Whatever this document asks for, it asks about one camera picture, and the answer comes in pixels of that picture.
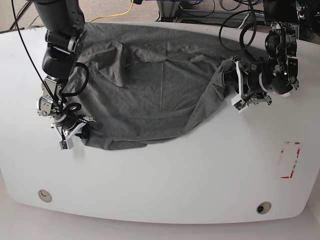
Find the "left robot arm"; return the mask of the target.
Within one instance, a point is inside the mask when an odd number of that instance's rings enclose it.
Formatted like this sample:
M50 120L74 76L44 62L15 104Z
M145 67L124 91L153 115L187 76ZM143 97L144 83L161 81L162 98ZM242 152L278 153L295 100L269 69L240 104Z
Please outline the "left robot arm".
M264 19L258 20L258 11L252 1L246 0L250 23L240 26L238 50L231 49L232 53L244 53L246 60L232 57L234 72L236 73L236 96L231 104L239 111L249 105L266 102L272 103L271 93L280 97L288 97L297 91L298 80L297 58L297 27L298 16L293 0L265 0L263 1ZM253 43L258 26L269 25L271 30L265 38L264 46L269 57L255 58L248 48Z

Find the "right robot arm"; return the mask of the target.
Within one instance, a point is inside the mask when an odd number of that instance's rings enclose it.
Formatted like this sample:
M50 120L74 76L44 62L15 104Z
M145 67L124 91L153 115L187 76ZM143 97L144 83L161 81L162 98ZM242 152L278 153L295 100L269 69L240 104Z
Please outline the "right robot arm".
M36 103L37 113L52 119L51 128L59 136L61 149L69 150L74 146L74 136L89 137L84 127L94 121L92 117L77 115L81 104L67 104L68 98L82 93L89 81L88 67L78 62L87 33L85 17L77 0L29 0L26 4L34 4L47 29L47 48L42 61L47 76L41 80L43 94ZM75 92L64 93L75 68L84 69L84 82Z

